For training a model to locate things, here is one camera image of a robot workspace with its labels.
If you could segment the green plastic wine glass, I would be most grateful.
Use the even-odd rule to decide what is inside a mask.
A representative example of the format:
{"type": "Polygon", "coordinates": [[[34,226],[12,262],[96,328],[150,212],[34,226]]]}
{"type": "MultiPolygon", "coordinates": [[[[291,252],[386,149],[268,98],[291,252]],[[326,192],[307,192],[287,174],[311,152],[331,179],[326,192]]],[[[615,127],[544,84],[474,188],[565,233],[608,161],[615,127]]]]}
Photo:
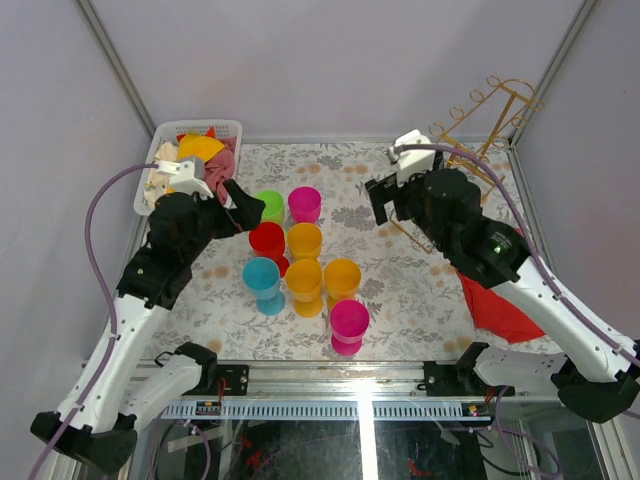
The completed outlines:
{"type": "Polygon", "coordinates": [[[265,203],[261,221],[281,225],[285,216],[285,206],[282,195],[275,190],[263,190],[257,192],[255,197],[265,203]]]}

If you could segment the red plastic wine glass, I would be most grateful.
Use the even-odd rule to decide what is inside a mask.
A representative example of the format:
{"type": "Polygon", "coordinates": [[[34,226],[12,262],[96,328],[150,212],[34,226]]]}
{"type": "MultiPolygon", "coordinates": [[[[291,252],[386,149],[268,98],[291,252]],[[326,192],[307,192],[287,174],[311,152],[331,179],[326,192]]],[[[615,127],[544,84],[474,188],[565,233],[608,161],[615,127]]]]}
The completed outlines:
{"type": "Polygon", "coordinates": [[[274,222],[262,222],[249,233],[249,244],[259,257],[266,257],[276,263],[280,277],[284,277],[289,268],[285,256],[285,234],[283,228],[274,222]]]}

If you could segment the magenta plastic wine glass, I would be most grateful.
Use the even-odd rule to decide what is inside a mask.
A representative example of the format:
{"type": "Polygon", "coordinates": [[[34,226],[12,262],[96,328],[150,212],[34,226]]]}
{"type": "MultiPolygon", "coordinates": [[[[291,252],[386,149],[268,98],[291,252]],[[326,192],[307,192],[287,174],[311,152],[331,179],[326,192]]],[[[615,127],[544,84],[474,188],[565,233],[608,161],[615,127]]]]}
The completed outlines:
{"type": "Polygon", "coordinates": [[[289,194],[288,206],[296,223],[315,223],[320,217],[322,196],[313,187],[301,186],[289,194]]]}

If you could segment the yellow wine glass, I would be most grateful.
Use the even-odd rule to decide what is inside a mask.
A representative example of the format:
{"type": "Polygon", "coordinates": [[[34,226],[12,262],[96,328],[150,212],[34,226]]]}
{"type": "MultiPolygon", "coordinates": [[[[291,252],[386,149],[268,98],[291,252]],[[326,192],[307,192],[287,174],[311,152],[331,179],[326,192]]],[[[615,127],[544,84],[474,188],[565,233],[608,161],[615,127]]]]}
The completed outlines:
{"type": "Polygon", "coordinates": [[[287,244],[296,261],[317,260],[320,256],[322,241],[322,232],[313,223],[297,223],[287,234],[287,244]]]}
{"type": "Polygon", "coordinates": [[[324,270],[328,308],[332,310],[338,302],[354,299],[361,278],[360,268],[353,260],[339,258],[329,262],[324,270]]]}
{"type": "Polygon", "coordinates": [[[295,261],[286,271],[285,282],[294,299],[294,310],[299,316],[312,318],[320,314],[323,309],[323,272],[317,261],[295,261]]]}

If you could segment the teal plastic wine glass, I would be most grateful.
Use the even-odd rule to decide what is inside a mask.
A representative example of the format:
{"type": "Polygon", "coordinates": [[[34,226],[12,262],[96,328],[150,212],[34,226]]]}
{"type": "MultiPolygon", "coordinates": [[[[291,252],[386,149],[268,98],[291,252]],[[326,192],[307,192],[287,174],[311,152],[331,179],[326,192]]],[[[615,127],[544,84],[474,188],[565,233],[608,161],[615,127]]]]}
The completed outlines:
{"type": "Polygon", "coordinates": [[[257,310],[266,315],[279,314],[285,307],[286,299],[281,291],[278,265],[266,257],[255,257],[244,267],[242,279],[256,299],[257,310]]]}

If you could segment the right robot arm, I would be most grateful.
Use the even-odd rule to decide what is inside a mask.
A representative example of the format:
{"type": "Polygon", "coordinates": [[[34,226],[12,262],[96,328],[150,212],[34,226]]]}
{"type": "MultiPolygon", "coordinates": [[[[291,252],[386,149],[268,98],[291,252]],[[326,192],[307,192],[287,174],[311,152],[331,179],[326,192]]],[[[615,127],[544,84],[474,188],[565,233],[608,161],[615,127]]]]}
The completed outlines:
{"type": "Polygon", "coordinates": [[[393,204],[457,272],[495,293],[530,318],[560,347],[558,355],[509,354],[475,343],[456,365],[467,394],[488,386],[554,393],[581,418],[604,423],[627,412],[639,395],[639,348],[631,339],[611,347],[597,339],[568,306],[568,291],[554,292],[546,266],[510,225],[484,216],[481,190],[454,169],[415,174],[403,184],[395,175],[366,182],[377,224],[393,204]],[[629,353],[632,360],[624,359],[629,353]]]}

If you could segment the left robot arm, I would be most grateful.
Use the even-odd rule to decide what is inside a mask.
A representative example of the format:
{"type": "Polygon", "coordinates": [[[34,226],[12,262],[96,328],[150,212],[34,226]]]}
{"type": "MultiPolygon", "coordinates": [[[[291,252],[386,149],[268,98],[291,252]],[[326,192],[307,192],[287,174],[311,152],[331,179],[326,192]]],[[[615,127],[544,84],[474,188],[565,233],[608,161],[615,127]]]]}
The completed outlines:
{"type": "Polygon", "coordinates": [[[217,197],[197,193],[158,200],[146,243],[108,297],[109,324],[79,380],[55,410],[37,414],[31,424],[31,433],[48,449],[114,475],[134,453],[139,433],[171,401],[218,388],[216,354],[186,342],[141,387],[127,391],[145,345],[191,281],[195,260],[212,241],[254,230],[261,222],[264,202],[233,180],[224,185],[231,209],[217,197]]]}

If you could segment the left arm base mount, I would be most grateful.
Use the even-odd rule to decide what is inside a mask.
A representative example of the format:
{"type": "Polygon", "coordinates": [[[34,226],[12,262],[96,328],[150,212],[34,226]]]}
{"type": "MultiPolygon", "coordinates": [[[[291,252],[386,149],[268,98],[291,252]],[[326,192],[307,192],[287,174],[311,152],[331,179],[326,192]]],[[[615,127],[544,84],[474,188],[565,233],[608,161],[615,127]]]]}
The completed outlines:
{"type": "Polygon", "coordinates": [[[189,384],[181,395],[216,395],[220,399],[227,396],[246,396],[249,385],[249,366],[242,364],[218,363],[217,354],[205,346],[186,342],[174,351],[163,351],[154,358],[154,363],[166,369],[174,357],[192,360],[200,368],[197,380],[189,384]]]}

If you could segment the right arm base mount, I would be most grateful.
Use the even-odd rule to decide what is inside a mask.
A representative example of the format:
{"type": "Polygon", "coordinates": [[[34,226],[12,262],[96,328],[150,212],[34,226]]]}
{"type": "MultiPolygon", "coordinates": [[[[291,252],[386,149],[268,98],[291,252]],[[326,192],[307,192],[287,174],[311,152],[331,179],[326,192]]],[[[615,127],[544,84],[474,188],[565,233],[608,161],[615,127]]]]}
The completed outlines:
{"type": "Polygon", "coordinates": [[[438,363],[425,361],[423,363],[423,381],[416,389],[423,391],[428,397],[484,397],[493,392],[498,394],[504,387],[507,395],[514,396],[513,386],[492,386],[483,381],[474,371],[474,367],[481,353],[489,348],[485,342],[473,342],[464,351],[456,363],[438,363]]]}

